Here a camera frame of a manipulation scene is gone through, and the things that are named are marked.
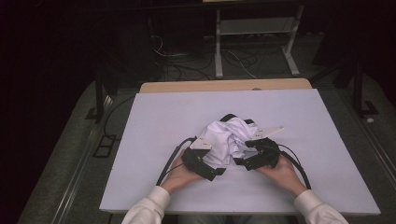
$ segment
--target person's left hand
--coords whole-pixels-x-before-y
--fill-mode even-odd
[[[181,151],[180,155],[174,160],[171,167],[171,172],[165,178],[161,187],[166,189],[170,194],[177,190],[190,184],[190,182],[198,179],[203,179],[200,175],[195,172],[189,171],[187,167],[183,164],[181,156],[184,150]]]

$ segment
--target hand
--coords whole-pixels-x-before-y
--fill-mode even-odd
[[[282,155],[279,156],[279,161],[273,169],[270,166],[263,166],[256,169],[256,171],[272,179],[277,185],[290,192],[294,197],[306,191],[306,187],[295,173],[291,161]]]
[[[181,156],[183,155],[184,150],[181,151],[180,155],[174,160],[171,166],[171,172],[169,172],[168,176],[165,178],[161,187],[166,189],[169,194],[177,189],[181,189],[186,185],[190,184],[190,182],[203,179],[200,175],[195,172],[189,171],[186,166],[183,164],[183,160]]]

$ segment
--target white tabletop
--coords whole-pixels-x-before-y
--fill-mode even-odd
[[[313,191],[345,215],[379,209],[317,90],[139,93],[134,99],[100,209],[126,212],[155,185],[175,147],[232,113],[259,126],[283,126],[270,138],[298,156]],[[226,166],[172,195],[168,214],[295,214],[293,198],[265,176]]]

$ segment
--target floor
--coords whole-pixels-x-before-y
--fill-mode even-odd
[[[312,64],[322,35],[298,36],[292,50],[301,77],[310,78],[324,68]],[[224,79],[293,78],[280,51],[286,35],[226,36],[222,40]],[[213,36],[205,38],[201,52],[171,51],[158,55],[161,81],[214,78]],[[359,118],[352,109],[352,88],[337,90],[336,72],[313,83],[342,136],[378,207],[379,216],[346,217],[350,223],[396,223],[396,185],[392,161],[396,161],[396,109],[378,84],[363,80],[363,99],[371,101],[378,115]],[[108,97],[105,118],[100,123],[86,119],[95,108],[92,83],[78,100],[49,163],[27,204],[19,223],[121,223],[123,214],[110,215],[98,209],[119,141],[108,158],[92,156],[104,133],[122,136],[133,97],[138,89],[121,83],[117,95]],[[175,223],[165,217],[163,223]]]

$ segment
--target white sleeve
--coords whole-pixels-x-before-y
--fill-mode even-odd
[[[155,186],[151,193],[140,200],[125,215],[122,224],[161,224],[170,195],[166,189]]]
[[[323,202],[312,190],[306,190],[294,201],[307,224],[347,223],[344,217],[331,205]]]

